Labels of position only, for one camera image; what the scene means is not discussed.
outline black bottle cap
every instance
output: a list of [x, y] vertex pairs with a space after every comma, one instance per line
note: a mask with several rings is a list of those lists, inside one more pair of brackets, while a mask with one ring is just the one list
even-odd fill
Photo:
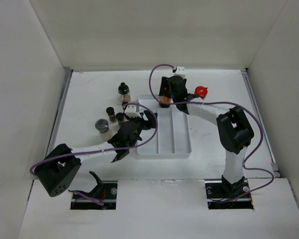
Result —
[[127, 85], [125, 85], [124, 82], [121, 83], [121, 85], [119, 86], [119, 93], [121, 95], [126, 95], [130, 92], [130, 89]]
[[114, 115], [114, 109], [113, 109], [113, 107], [108, 107], [108, 108], [106, 108], [106, 113], [107, 113], [109, 116]]
[[117, 113], [116, 118], [117, 118], [117, 120], [122, 121], [124, 119], [124, 114], [123, 113]]

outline wall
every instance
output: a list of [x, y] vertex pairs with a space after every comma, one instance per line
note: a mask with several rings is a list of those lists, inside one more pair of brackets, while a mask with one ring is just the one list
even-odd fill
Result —
[[299, 0], [289, 0], [248, 69], [283, 177], [299, 206]]
[[31, 0], [64, 66], [248, 67], [287, 0]]
[[28, 0], [0, 0], [0, 239], [17, 238], [64, 78]]

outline purple cable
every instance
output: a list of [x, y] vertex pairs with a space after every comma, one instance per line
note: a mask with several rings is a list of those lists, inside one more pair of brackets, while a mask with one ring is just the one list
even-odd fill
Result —
[[78, 199], [74, 200], [74, 201], [72, 202], [72, 205], [73, 205], [74, 203], [76, 203], [78, 200], [81, 200], [81, 199], [87, 199], [87, 200], [90, 200], [91, 202], [93, 202], [93, 203], [95, 203], [95, 204], [97, 204], [97, 205], [100, 205], [100, 206], [103, 206], [103, 205], [104, 205], [104, 203], [103, 203], [100, 199], [88, 197], [88, 196], [84, 195], [83, 193], [80, 193], [79, 191], [75, 191], [75, 190], [74, 190], [74, 191], [70, 191], [70, 190], [69, 190], [69, 192], [71, 192], [71, 193], [75, 193], [75, 194], [81, 196], [81, 198], [78, 198]]
[[46, 160], [42, 160], [34, 165], [32, 165], [30, 167], [30, 173], [33, 175], [33, 176], [36, 176], [35, 173], [34, 173], [34, 168], [41, 165], [41, 164], [44, 164], [44, 163], [48, 163], [48, 162], [51, 162], [51, 161], [54, 161], [56, 159], [60, 159], [60, 158], [64, 158], [64, 157], [68, 157], [68, 156], [75, 156], [75, 155], [86, 155], [86, 154], [95, 154], [95, 153], [101, 153], [101, 152], [107, 152], [107, 151], [113, 151], [113, 150], [126, 150], [126, 149], [132, 149], [132, 148], [137, 148], [137, 147], [140, 147], [140, 146], [143, 146], [144, 144], [148, 143], [149, 141], [151, 141], [154, 136], [156, 135], [157, 133], [157, 126], [158, 126], [158, 122], [157, 122], [157, 117], [156, 115], [154, 114], [153, 111], [151, 111], [149, 108], [147, 108], [146, 106], [143, 106], [143, 105], [140, 105], [139, 103], [128, 103], [128, 104], [125, 104], [124, 106], [128, 106], [128, 105], [134, 105], [134, 106], [140, 106], [140, 107], [143, 107], [144, 109], [148, 110], [154, 117], [155, 119], [155, 123], [156, 123], [156, 128], [155, 128], [155, 131], [153, 133], [153, 135], [148, 139], [146, 140], [145, 142], [141, 143], [141, 144], [138, 144], [138, 145], [135, 145], [135, 146], [131, 146], [131, 147], [122, 147], [122, 148], [107, 148], [107, 149], [104, 149], [104, 150], [95, 150], [95, 151], [86, 151], [86, 152], [77, 152], [77, 153], [68, 153], [68, 154], [63, 154], [63, 155], [59, 155], [59, 156], [55, 156], [55, 157], [52, 157], [52, 158], [48, 158]]
[[[153, 98], [157, 101], [157, 102], [159, 102], [159, 103], [161, 103], [161, 104], [164, 104], [164, 105], [181, 105], [181, 104], [200, 104], [200, 105], [202, 105], [203, 103], [202, 102], [177, 102], [177, 103], [165, 103], [165, 102], [162, 102], [162, 101], [160, 101], [156, 96], [155, 96], [155, 94], [154, 94], [154, 92], [153, 92], [153, 90], [152, 90], [152, 88], [151, 88], [151, 77], [152, 77], [152, 75], [153, 75], [153, 72], [154, 72], [154, 70], [156, 69], [156, 68], [158, 68], [158, 67], [161, 67], [161, 66], [168, 66], [168, 67], [170, 67], [170, 68], [173, 68], [173, 69], [175, 69], [175, 67], [174, 66], [172, 66], [172, 65], [169, 65], [169, 64], [159, 64], [159, 65], [157, 65], [157, 66], [155, 66], [153, 69], [152, 69], [152, 71], [150, 72], [150, 75], [149, 75], [149, 91], [150, 91], [150, 93], [151, 93], [151, 95], [153, 96]], [[245, 192], [245, 193], [243, 193], [243, 194], [241, 194], [241, 195], [239, 195], [238, 197], [235, 197], [235, 198], [233, 198], [233, 199], [228, 199], [228, 200], [225, 200], [225, 201], [219, 201], [219, 202], [217, 202], [217, 203], [227, 203], [227, 202], [232, 202], [232, 201], [235, 201], [235, 200], [237, 200], [237, 199], [239, 199], [239, 198], [241, 198], [241, 197], [243, 197], [243, 196], [245, 196], [245, 195], [247, 195], [247, 194], [250, 194], [251, 192], [254, 192], [254, 191], [256, 191], [256, 190], [259, 190], [259, 189], [261, 189], [261, 188], [264, 188], [264, 187], [266, 187], [266, 186], [268, 186], [269, 184], [271, 184], [273, 181], [274, 181], [274, 179], [275, 179], [275, 176], [274, 176], [274, 174], [272, 173], [272, 172], [270, 172], [270, 171], [268, 171], [267, 169], [263, 169], [263, 168], [247, 168], [246, 166], [245, 166], [245, 163], [246, 163], [246, 161], [259, 149], [259, 147], [260, 147], [260, 145], [262, 144], [262, 142], [263, 142], [263, 140], [264, 140], [264, 130], [263, 130], [263, 127], [262, 127], [262, 125], [260, 124], [260, 122], [259, 122], [259, 120], [253, 115], [253, 113], [251, 113], [251, 111], [249, 111], [247, 108], [245, 108], [245, 107], [243, 107], [243, 106], [241, 106], [241, 105], [239, 105], [239, 104], [237, 104], [237, 103], [233, 103], [233, 102], [228, 102], [228, 101], [222, 101], [222, 102], [208, 102], [208, 103], [204, 103], [205, 105], [220, 105], [220, 104], [227, 104], [227, 105], [233, 105], [233, 106], [238, 106], [238, 107], [241, 107], [245, 112], [247, 112], [253, 119], [254, 119], [254, 121], [256, 122], [256, 124], [257, 124], [257, 126], [258, 126], [258, 128], [259, 128], [259, 131], [260, 131], [260, 140], [259, 140], [259, 143], [257, 144], [257, 146], [254, 148], [254, 150], [253, 151], [251, 151], [251, 153], [250, 154], [248, 154], [248, 156], [244, 159], [244, 161], [243, 161], [243, 167], [244, 167], [244, 169], [246, 169], [246, 170], [259, 170], [259, 171], [263, 171], [263, 172], [267, 172], [267, 173], [269, 173], [270, 175], [271, 175], [271, 180], [268, 182], [268, 183], [266, 183], [266, 184], [264, 184], [264, 185], [262, 185], [262, 186], [260, 186], [260, 187], [257, 187], [257, 188], [254, 188], [254, 189], [252, 189], [252, 190], [250, 190], [250, 191], [248, 191], [248, 192]]]

